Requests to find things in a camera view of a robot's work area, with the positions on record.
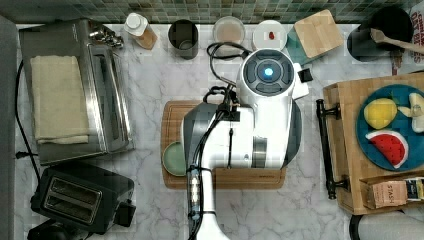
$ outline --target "wooden block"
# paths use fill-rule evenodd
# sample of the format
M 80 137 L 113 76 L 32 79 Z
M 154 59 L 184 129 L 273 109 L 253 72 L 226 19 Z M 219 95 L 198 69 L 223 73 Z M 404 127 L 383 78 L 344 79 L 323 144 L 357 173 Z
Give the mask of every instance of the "wooden block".
M 162 116 L 161 156 L 172 142 L 180 140 L 180 125 L 184 116 L 200 101 L 167 102 Z M 162 165 L 165 185 L 172 189 L 185 189 L 186 177 L 170 174 Z M 274 169 L 226 169 L 218 168 L 213 172 L 214 185 L 218 189 L 278 189 L 284 184 L 286 168 Z
M 294 29 L 308 58 L 315 58 L 343 44 L 343 37 L 329 10 L 296 22 Z

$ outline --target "blue light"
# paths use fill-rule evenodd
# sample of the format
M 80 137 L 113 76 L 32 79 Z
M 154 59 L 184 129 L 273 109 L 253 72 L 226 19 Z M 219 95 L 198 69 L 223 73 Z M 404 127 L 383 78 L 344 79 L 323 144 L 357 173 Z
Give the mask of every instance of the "blue light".
M 269 76 L 272 76 L 272 74 L 274 73 L 274 71 L 272 71 L 272 69 L 271 68 L 267 68 L 267 69 L 265 69 L 265 75 L 267 75 L 268 77 Z

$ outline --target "green bowl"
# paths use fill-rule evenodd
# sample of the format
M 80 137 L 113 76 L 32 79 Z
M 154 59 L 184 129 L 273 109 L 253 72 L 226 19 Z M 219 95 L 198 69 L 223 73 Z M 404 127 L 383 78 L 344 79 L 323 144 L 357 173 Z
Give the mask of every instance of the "green bowl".
M 186 163 L 184 159 L 183 145 L 173 142 L 166 147 L 163 153 L 162 163 L 166 171 L 178 177 L 186 175 Z

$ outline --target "white bottle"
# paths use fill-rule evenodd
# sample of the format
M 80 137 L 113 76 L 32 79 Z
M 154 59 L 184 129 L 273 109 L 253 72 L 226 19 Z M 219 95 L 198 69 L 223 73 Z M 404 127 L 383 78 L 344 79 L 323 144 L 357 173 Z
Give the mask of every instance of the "white bottle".
M 157 36 L 149 22 L 137 13 L 128 15 L 124 29 L 142 48 L 151 50 L 156 43 Z

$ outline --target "tile backsplash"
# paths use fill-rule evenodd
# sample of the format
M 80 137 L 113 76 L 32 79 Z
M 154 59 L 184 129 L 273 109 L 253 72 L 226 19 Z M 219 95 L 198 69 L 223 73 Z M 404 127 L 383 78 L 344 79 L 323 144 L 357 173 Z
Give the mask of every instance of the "tile backsplash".
M 385 6 L 405 10 L 421 0 L 2 0 L 0 15 L 15 23 L 46 23 L 80 17 L 103 23 L 123 23 L 131 12 L 152 23 L 190 19 L 214 23 L 234 16 L 243 23 L 273 19 L 294 23 L 329 9 L 337 23 L 360 23 Z

